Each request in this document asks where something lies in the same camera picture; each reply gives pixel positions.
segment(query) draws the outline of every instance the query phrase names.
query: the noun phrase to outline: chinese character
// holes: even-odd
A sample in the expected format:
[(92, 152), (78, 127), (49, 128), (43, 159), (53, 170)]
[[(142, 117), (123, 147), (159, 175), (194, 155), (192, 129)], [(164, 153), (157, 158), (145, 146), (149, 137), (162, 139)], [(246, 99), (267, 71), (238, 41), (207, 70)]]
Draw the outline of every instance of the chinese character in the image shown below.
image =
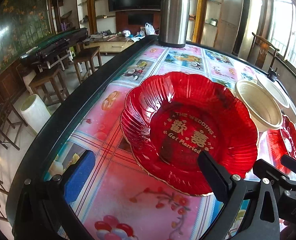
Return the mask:
[(206, 136), (203, 130), (194, 131), (193, 136), (191, 136), (191, 142), (196, 143), (199, 147), (204, 147), (207, 142), (208, 136)]
[(179, 121), (179, 120), (174, 120), (174, 123), (171, 125), (170, 130), (176, 132), (176, 133), (181, 133), (181, 135), (184, 135), (183, 131), (187, 130), (187, 127), (184, 123), (186, 120)]

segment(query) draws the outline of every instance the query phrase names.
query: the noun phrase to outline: white plastic bag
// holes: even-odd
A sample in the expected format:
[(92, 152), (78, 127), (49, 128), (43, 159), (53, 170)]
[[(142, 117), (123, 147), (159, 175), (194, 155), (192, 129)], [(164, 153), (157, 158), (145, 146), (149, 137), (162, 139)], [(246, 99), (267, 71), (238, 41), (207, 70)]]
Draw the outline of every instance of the white plastic bag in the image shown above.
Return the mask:
[(155, 34), (155, 29), (153, 28), (153, 26), (149, 23), (146, 23), (145, 25), (145, 30), (146, 30), (146, 34), (147, 35), (154, 35)]

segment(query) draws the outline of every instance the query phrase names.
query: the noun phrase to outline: red plate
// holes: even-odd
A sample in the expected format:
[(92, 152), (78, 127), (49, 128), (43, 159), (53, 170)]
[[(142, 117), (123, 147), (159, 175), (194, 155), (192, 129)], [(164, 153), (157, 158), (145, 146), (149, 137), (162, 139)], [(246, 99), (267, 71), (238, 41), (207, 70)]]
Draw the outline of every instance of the red plate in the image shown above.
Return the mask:
[(246, 106), (198, 74), (145, 79), (128, 93), (120, 122), (139, 165), (189, 195), (212, 192), (197, 164), (202, 150), (241, 177), (257, 159), (258, 131)]
[(288, 175), (290, 170), (280, 163), (280, 159), (285, 154), (296, 159), (296, 128), (293, 122), (283, 115), (282, 126), (279, 130), (269, 130), (267, 141), (275, 167)]

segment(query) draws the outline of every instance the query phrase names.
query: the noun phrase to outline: floral tablecloth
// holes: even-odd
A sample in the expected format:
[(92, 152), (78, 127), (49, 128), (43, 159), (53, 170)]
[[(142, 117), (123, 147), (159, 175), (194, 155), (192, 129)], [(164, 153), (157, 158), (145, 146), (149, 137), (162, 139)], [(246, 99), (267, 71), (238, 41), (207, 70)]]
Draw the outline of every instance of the floral tablecloth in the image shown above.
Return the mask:
[[(214, 195), (187, 196), (149, 176), (139, 167), (123, 137), (120, 114), (127, 93), (143, 79), (170, 71), (204, 75), (232, 92), (238, 80), (256, 82), (256, 74), (260, 74), (241, 61), (192, 45), (183, 49), (152, 45), (124, 67), (55, 159), (65, 169), (85, 149), (95, 153), (96, 165), (77, 200), (70, 205), (96, 240), (198, 239), (222, 208)], [(259, 136), (258, 159), (274, 164), (266, 134)], [(294, 173), (289, 176), (296, 180)], [(251, 171), (246, 179), (259, 180)], [(246, 207), (247, 201), (230, 236), (240, 225)], [(59, 234), (65, 235), (62, 229)]]

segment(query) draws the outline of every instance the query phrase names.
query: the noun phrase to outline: trash can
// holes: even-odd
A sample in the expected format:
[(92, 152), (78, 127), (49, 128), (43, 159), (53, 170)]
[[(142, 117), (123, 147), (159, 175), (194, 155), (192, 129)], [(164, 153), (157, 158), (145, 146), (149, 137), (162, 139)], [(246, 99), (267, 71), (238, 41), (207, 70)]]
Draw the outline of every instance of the trash can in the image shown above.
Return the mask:
[(21, 106), (21, 115), (36, 133), (39, 133), (51, 116), (44, 102), (36, 94), (24, 101)]

